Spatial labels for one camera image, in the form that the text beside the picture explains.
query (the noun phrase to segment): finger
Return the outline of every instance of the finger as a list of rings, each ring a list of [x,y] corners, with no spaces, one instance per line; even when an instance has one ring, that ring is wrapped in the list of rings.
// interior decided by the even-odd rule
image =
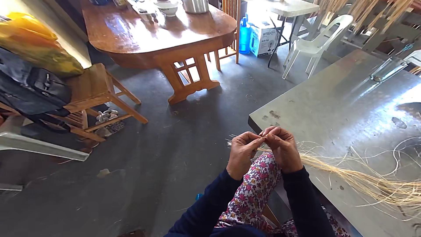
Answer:
[[[239,141],[241,144],[243,145],[247,145],[249,142],[259,139],[261,138],[261,136],[256,135],[250,131],[244,132],[236,137],[234,137],[234,139],[236,139],[237,141]]]
[[[263,131],[262,136],[267,135],[272,129],[276,128],[276,126],[270,126]]]
[[[251,143],[249,143],[249,144],[247,144],[245,147],[247,147],[247,149],[250,149],[250,150],[257,150],[257,148],[259,147],[259,146],[261,146],[262,145],[262,143],[264,142],[264,138],[259,138],[259,139],[255,139],[254,141],[252,141]]]
[[[276,135],[280,137],[282,140],[288,141],[288,142],[294,140],[294,136],[292,135],[292,133],[288,132],[286,129],[281,128],[281,127],[274,128],[273,130],[269,132],[269,134]]]
[[[280,137],[273,135],[272,133],[269,133],[266,136],[266,143],[272,150],[289,145],[287,141],[282,140]]]
[[[257,153],[257,149],[256,150],[253,150],[251,152],[250,159],[253,159],[253,157],[256,155],[256,153]]]

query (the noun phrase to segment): metal pot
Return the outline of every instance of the metal pot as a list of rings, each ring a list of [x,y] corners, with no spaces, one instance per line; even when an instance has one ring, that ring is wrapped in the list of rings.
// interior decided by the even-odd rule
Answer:
[[[183,8],[188,13],[205,13],[209,11],[208,0],[183,0]]]

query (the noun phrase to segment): concrete floor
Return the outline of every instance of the concrete floor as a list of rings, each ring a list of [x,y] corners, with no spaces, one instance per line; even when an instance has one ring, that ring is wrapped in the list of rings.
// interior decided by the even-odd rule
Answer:
[[[108,65],[140,98],[142,105],[135,108],[149,123],[124,120],[125,128],[94,148],[85,162],[57,164],[44,155],[2,151],[0,183],[25,188],[1,194],[1,235],[115,237],[143,229],[147,236],[163,236],[226,167],[225,138],[250,130],[251,112],[307,79],[309,59],[300,56],[287,79],[281,78],[287,53],[288,45],[280,47],[271,69],[269,57],[240,55],[239,64],[235,57],[225,58],[222,72],[212,61],[210,77],[221,86],[173,106],[167,102],[173,90],[159,70]],[[316,73],[328,65],[321,60]],[[99,178],[102,169],[111,173]],[[276,197],[271,203],[282,212]]]

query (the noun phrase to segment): bowl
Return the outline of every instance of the bowl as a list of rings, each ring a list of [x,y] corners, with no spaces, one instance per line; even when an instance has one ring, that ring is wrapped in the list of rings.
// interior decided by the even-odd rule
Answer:
[[[180,0],[159,0],[155,2],[155,5],[160,12],[164,13],[166,16],[175,16],[180,4]]]
[[[159,11],[164,13],[165,16],[175,16],[178,8],[179,8],[178,6],[173,7],[173,8],[160,8],[160,7],[158,7]]]

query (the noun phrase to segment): yellow plastic bag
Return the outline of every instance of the yellow plastic bag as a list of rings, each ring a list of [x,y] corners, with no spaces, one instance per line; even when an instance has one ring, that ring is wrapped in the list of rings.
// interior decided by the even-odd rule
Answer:
[[[12,12],[0,22],[0,46],[58,77],[83,73],[83,67],[57,42],[57,36],[31,15]]]

